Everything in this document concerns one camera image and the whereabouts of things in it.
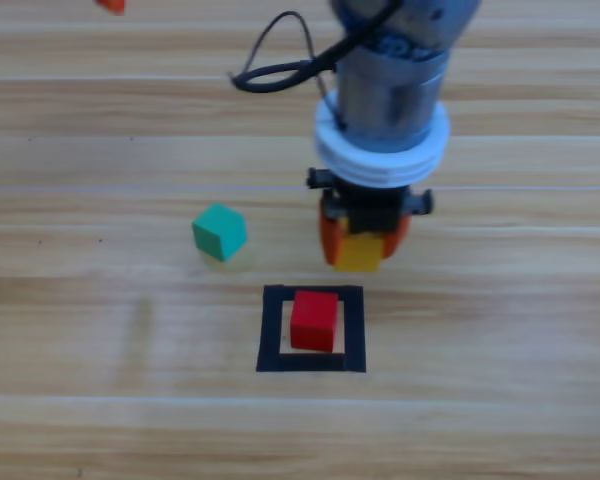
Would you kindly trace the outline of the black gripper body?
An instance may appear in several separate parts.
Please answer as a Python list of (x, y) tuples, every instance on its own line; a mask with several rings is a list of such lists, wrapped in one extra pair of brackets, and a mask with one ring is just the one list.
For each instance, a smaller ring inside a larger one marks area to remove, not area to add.
[(320, 213), (330, 222), (346, 219), (359, 233), (395, 233), (403, 217), (428, 215), (434, 209), (433, 192), (414, 194), (411, 187), (367, 187), (347, 181), (329, 169), (309, 168), (309, 189), (322, 191)]

